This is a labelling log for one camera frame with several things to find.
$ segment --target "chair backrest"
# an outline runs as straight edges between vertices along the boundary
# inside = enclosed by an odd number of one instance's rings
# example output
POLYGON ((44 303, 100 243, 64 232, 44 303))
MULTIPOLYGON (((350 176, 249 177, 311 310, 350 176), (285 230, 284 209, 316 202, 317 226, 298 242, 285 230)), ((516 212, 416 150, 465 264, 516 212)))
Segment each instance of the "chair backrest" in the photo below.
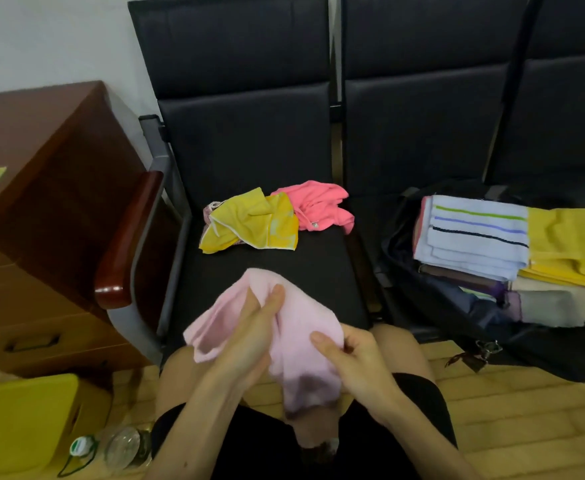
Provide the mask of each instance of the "chair backrest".
POLYGON ((527 0, 343 0, 345 183, 481 177, 527 0))
POLYGON ((328 0, 128 8, 191 204, 332 179, 328 0))
POLYGON ((585 0, 543 0, 491 180, 585 167, 585 0))

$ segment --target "white wall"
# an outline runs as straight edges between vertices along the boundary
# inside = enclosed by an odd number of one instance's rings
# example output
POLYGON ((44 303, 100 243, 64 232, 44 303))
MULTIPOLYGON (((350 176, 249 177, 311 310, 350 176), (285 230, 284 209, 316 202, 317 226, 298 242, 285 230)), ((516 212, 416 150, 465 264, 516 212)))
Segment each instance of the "white wall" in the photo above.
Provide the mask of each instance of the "white wall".
MULTIPOLYGON (((159 114, 126 2, 0 0, 0 91, 100 79, 148 164, 137 116, 159 114)), ((330 0, 330 27, 336 0, 330 0)))

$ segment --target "forearm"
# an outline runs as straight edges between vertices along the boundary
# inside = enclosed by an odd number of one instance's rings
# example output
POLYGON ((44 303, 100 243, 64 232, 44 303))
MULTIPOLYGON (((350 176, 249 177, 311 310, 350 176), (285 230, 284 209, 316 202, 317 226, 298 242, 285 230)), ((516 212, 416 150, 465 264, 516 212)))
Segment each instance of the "forearm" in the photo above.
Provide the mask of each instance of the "forearm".
POLYGON ((408 397, 389 411, 385 422, 424 480, 481 480, 408 397))
POLYGON ((241 391, 212 368, 170 429, 144 480, 208 479, 241 391))

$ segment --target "wooden cabinet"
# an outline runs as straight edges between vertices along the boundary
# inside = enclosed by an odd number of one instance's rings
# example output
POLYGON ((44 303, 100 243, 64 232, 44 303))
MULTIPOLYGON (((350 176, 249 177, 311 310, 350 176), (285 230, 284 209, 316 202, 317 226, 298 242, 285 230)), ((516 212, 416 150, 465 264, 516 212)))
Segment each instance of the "wooden cabinet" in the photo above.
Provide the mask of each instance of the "wooden cabinet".
POLYGON ((0 370, 146 365, 93 296, 99 260, 144 172, 104 84, 0 93, 0 167, 0 370))

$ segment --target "fingernail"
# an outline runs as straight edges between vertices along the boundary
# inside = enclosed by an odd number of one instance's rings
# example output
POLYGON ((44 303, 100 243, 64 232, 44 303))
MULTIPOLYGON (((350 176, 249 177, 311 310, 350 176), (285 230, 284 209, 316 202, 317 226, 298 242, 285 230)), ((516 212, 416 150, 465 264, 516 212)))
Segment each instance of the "fingernail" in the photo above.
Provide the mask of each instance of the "fingernail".
POLYGON ((324 334, 318 331, 314 331, 311 333, 311 342, 314 344, 320 344, 325 340, 324 334))

